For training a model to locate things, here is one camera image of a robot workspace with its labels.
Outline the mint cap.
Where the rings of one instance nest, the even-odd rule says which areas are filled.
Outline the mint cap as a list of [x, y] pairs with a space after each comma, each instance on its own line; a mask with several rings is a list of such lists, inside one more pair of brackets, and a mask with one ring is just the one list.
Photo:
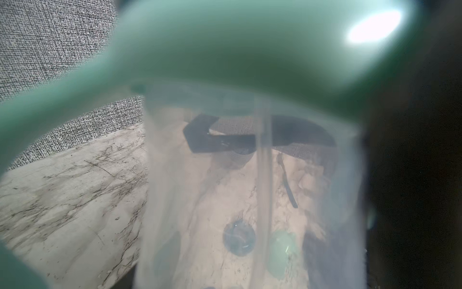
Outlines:
[[296, 241], [293, 232], [277, 230], [272, 233], [266, 261], [267, 271], [272, 277], [278, 280], [285, 279], [286, 271], [292, 266], [292, 260], [299, 256]]

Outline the teal nipple collar upper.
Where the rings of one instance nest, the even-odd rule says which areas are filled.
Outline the teal nipple collar upper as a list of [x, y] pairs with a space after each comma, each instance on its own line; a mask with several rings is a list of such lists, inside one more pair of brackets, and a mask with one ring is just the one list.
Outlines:
[[225, 248], [232, 254], [246, 256], [255, 248], [255, 230], [247, 222], [236, 220], [225, 226], [223, 243]]

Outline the clear bottle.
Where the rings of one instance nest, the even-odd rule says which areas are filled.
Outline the clear bottle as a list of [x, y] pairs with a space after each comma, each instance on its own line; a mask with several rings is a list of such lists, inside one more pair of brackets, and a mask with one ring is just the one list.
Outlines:
[[[149, 192], [136, 289], [366, 287], [357, 125], [216, 85], [154, 83], [143, 94]], [[256, 233], [246, 256], [223, 243], [236, 220]], [[283, 280], [266, 266], [277, 230], [299, 250]]]

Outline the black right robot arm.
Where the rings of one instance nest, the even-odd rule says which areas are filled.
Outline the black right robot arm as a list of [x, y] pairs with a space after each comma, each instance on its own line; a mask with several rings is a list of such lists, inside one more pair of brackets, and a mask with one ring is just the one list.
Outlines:
[[377, 212], [370, 266], [384, 289], [462, 286], [462, 4], [425, 4], [425, 42], [381, 95], [363, 141]]

